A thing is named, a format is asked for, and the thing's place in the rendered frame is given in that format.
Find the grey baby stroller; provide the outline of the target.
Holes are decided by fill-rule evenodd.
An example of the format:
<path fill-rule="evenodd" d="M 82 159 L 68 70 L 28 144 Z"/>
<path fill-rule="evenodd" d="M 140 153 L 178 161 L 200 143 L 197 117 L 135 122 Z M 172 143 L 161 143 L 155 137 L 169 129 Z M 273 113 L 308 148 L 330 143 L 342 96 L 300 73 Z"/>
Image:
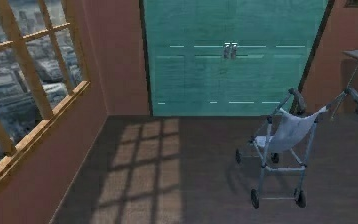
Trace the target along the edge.
<path fill-rule="evenodd" d="M 358 91 L 352 87 L 346 87 L 335 99 L 323 106 L 312 115 L 302 117 L 307 105 L 302 94 L 295 88 L 288 90 L 288 95 L 281 101 L 274 111 L 266 117 L 266 120 L 248 140 L 248 144 L 256 150 L 260 159 L 261 172 L 258 188 L 250 191 L 251 204 L 255 209 L 260 206 L 260 196 L 264 182 L 265 172 L 299 172 L 300 178 L 292 197 L 285 200 L 294 200 L 299 208 L 306 207 L 306 196 L 303 190 L 303 182 L 315 137 L 315 131 L 322 113 L 328 112 L 336 103 L 350 96 L 356 103 L 355 113 L 358 114 Z M 267 157 L 273 163 L 279 162 L 279 155 L 289 151 L 298 163 L 298 167 L 270 167 Z"/>

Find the teal double door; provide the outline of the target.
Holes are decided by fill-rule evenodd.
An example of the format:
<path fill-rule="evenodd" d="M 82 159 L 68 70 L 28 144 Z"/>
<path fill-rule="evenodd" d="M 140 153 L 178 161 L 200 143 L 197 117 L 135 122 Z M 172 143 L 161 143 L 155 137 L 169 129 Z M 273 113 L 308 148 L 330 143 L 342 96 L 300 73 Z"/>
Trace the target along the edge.
<path fill-rule="evenodd" d="M 298 87 L 328 2 L 142 0 L 154 115 L 269 114 Z"/>

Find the wooden framed window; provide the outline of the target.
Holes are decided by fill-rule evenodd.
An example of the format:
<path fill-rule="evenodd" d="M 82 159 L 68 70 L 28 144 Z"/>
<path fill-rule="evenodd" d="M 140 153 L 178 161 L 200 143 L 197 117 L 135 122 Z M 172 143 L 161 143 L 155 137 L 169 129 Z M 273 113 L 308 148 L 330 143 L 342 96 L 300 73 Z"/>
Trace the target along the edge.
<path fill-rule="evenodd" d="M 61 123 L 61 119 L 71 110 L 72 105 L 76 102 L 78 97 L 82 96 L 91 85 L 90 72 L 88 71 L 86 63 L 72 0 L 61 0 L 66 22 L 57 26 L 51 22 L 45 1 L 37 0 L 37 3 L 43 17 L 45 28 L 32 34 L 23 35 L 19 29 L 9 1 L 0 0 L 0 26 L 7 37 L 5 42 L 0 43 L 0 51 L 8 48 L 13 50 L 15 59 L 24 74 L 24 78 L 33 94 L 36 106 L 42 117 L 40 123 L 17 144 L 11 141 L 8 132 L 6 132 L 0 121 L 0 146 L 4 152 L 4 158 L 0 161 L 0 191 L 6 187 L 11 176 L 19 169 L 32 151 L 43 143 L 48 135 L 51 134 L 52 130 Z M 65 29 L 67 29 L 71 35 L 77 61 L 81 69 L 82 81 L 77 86 L 73 86 L 69 80 L 66 80 L 67 96 L 56 105 L 56 107 L 52 107 L 36 73 L 35 64 L 30 57 L 27 43 L 48 36 L 52 43 L 52 49 L 56 54 L 58 66 L 63 72 L 63 75 L 67 76 L 66 65 L 56 38 L 56 33 Z"/>

